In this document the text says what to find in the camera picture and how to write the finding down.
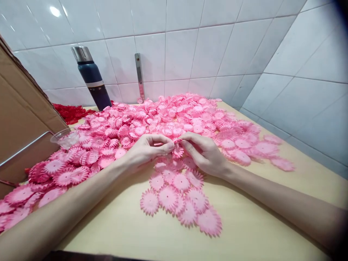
blue thermos bottle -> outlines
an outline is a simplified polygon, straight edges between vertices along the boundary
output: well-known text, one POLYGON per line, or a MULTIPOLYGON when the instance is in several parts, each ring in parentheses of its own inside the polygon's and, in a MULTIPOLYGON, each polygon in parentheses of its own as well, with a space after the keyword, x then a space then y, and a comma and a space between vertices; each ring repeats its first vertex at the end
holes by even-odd
POLYGON ((94 63, 92 55, 86 46, 71 47, 78 64, 81 76, 90 91, 99 111, 111 106, 111 101, 106 91, 98 66, 94 63))

person's left hand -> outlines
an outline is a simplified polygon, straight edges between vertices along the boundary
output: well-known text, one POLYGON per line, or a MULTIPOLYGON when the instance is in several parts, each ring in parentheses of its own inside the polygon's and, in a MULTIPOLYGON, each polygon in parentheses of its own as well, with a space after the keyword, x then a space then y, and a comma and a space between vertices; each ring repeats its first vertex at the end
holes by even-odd
POLYGON ((119 160, 127 164, 130 172, 136 172, 139 167, 157 156, 164 156, 174 149, 174 142, 161 134, 144 134, 119 160))

bottle cap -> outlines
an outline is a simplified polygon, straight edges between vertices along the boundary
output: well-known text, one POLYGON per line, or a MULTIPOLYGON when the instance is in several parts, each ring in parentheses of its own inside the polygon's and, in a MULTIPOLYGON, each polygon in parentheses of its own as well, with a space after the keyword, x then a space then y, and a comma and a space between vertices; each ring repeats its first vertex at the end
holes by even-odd
POLYGON ((92 55, 86 46, 71 47, 77 62, 93 62, 92 55))

clear plastic cup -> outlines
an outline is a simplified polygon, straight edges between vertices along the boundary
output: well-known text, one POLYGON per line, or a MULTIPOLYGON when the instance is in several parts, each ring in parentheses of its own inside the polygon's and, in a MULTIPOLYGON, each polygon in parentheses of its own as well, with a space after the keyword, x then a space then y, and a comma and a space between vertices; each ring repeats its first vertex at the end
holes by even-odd
POLYGON ((74 131, 74 128, 67 128, 57 132, 52 138, 52 143, 57 143, 63 149, 70 149, 72 145, 79 141, 79 134, 74 131))

cardboard box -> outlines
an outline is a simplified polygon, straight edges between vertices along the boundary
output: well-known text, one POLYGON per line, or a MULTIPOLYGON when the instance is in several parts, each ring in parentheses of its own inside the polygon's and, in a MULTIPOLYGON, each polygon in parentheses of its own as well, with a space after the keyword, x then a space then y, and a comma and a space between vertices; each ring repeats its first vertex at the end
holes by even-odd
MULTIPOLYGON (((0 37, 0 163, 47 131, 57 133, 68 126, 49 102, 34 78, 11 53, 0 37)), ((58 150, 46 134, 33 145, 0 167, 0 180, 19 183, 26 180, 24 169, 46 160, 58 150)), ((0 185, 0 199, 13 187, 0 185)))

